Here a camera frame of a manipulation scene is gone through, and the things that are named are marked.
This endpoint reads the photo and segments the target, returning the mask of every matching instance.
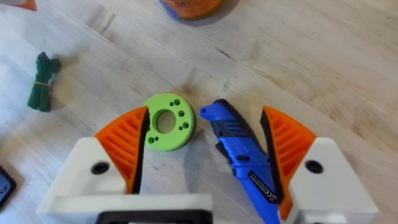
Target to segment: center hole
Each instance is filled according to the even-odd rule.
[[[175,126],[175,116],[171,111],[164,111],[159,118],[157,118],[157,129],[160,133],[166,134],[171,132]]]

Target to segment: orange container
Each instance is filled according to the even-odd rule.
[[[174,19],[196,20],[209,16],[222,0],[160,0]]]

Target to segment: tool grip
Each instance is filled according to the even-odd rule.
[[[244,167],[237,169],[235,177],[241,181],[259,216],[267,224],[279,224],[277,198],[269,172],[269,167]]]
[[[246,120],[226,100],[205,106],[200,116],[211,123],[217,150],[233,166],[267,166],[267,156]]]
[[[248,123],[223,99],[203,107],[200,116],[210,121],[217,150],[231,164],[233,175],[241,181],[258,214],[267,224],[278,224],[268,156]]]

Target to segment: black tool button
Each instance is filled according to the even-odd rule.
[[[249,156],[245,156],[245,155],[236,156],[236,159],[239,160],[239,161],[247,161],[247,162],[250,161],[250,157]]]
[[[216,144],[216,149],[226,158],[229,158],[228,152],[227,150],[224,148],[224,144],[223,142],[218,142]]]

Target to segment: yellow tape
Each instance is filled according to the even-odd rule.
[[[47,84],[47,83],[35,82],[35,84],[38,84],[38,85],[43,85],[43,86],[50,87],[50,85],[49,85],[49,84]]]

